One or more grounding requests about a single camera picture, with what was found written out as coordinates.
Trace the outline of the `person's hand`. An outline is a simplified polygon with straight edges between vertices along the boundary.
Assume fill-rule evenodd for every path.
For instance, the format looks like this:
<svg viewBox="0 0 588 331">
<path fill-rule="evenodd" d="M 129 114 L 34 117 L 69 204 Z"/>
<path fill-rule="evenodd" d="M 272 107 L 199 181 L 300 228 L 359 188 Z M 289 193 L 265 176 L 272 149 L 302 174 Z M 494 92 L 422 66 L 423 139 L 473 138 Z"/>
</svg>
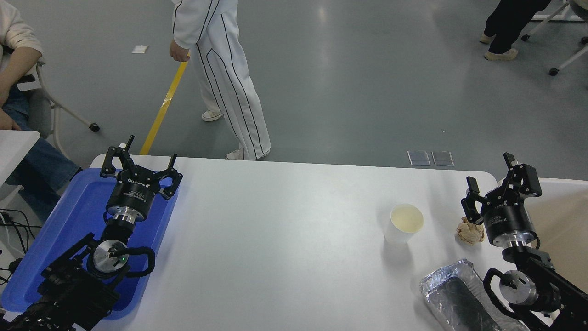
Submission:
<svg viewBox="0 0 588 331">
<path fill-rule="evenodd" d="M 182 48 L 179 46 L 175 40 L 171 40 L 169 46 L 169 55 L 172 57 L 176 62 L 184 63 L 188 62 L 190 59 L 190 50 Z"/>
<path fill-rule="evenodd" d="M 0 129 L 21 131 L 21 127 L 6 112 L 0 109 Z"/>
</svg>

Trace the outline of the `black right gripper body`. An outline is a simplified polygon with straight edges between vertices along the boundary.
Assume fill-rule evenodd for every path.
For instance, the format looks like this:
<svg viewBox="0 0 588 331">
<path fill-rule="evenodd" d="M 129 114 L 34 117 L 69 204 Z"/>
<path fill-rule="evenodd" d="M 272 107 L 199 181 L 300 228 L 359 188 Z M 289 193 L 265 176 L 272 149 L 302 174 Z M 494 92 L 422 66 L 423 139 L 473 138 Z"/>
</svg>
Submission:
<svg viewBox="0 0 588 331">
<path fill-rule="evenodd" d="M 486 194 L 482 208 L 483 224 L 493 246 L 526 246 L 537 240 L 535 226 L 531 221 L 524 200 L 537 197 L 537 192 L 513 186 L 496 187 Z"/>
</svg>

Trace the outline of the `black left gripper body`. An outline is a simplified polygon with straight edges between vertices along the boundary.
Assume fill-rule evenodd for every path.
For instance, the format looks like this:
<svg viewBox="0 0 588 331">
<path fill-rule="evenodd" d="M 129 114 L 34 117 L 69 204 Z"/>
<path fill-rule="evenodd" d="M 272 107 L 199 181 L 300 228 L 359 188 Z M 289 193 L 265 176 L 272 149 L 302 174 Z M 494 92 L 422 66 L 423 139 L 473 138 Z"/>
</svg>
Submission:
<svg viewBox="0 0 588 331">
<path fill-rule="evenodd" d="M 116 174 L 116 184 L 107 202 L 107 212 L 114 216 L 117 212 L 131 209 L 137 218 L 147 218 L 155 194 L 160 184 L 155 172 L 147 168 L 121 170 Z"/>
</svg>

